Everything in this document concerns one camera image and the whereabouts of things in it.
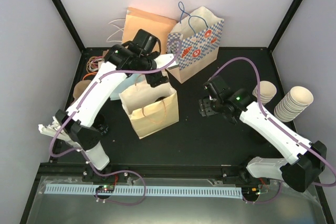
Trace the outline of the beige kraft paper bag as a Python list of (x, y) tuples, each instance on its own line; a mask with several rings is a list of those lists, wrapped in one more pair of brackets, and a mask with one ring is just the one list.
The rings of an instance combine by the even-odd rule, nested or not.
[[(169, 82), (153, 88), (144, 80), (129, 86), (119, 97), (140, 139), (179, 121), (177, 91)], [(155, 102), (159, 97), (165, 99)]]

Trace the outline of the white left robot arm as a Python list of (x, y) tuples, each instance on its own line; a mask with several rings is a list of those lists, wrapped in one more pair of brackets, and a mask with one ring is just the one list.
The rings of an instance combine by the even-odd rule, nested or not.
[(111, 93), (132, 74), (144, 74), (152, 87), (167, 82), (161, 71), (175, 61), (173, 54), (153, 50), (160, 44), (157, 37), (140, 29), (132, 41), (112, 46), (83, 94), (66, 111), (59, 110), (55, 115), (60, 130), (70, 137), (76, 150), (84, 153), (102, 182), (112, 177), (113, 169), (100, 143), (101, 130), (94, 126), (95, 119)]

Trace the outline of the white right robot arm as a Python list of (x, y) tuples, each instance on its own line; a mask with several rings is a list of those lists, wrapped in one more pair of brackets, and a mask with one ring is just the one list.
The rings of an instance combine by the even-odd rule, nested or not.
[(313, 143), (291, 130), (245, 89), (233, 91), (220, 76), (208, 80), (203, 88), (209, 96), (199, 100), (202, 116), (221, 114), (231, 124), (241, 121), (282, 155), (281, 158), (251, 158), (238, 171), (243, 183), (250, 184), (259, 177), (277, 179), (302, 193), (324, 171), (321, 158), (326, 157), (326, 146), (320, 141)]

